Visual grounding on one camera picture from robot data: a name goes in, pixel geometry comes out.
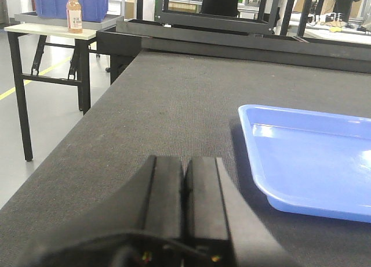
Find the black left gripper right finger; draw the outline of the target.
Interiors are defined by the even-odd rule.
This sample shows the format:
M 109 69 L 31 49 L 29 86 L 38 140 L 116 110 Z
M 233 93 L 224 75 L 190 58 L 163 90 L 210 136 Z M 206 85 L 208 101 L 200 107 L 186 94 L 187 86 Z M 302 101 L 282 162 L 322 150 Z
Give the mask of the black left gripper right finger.
M 187 240 L 207 256 L 194 266 L 292 266 L 249 207 L 221 158 L 194 157 L 185 175 Z

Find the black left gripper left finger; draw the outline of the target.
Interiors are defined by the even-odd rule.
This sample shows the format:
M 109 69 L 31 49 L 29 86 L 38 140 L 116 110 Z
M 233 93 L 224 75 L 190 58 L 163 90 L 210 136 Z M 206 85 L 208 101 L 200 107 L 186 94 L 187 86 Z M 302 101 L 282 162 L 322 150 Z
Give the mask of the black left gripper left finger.
M 37 235 L 18 266 L 179 266 L 183 169 L 149 156 L 116 192 Z

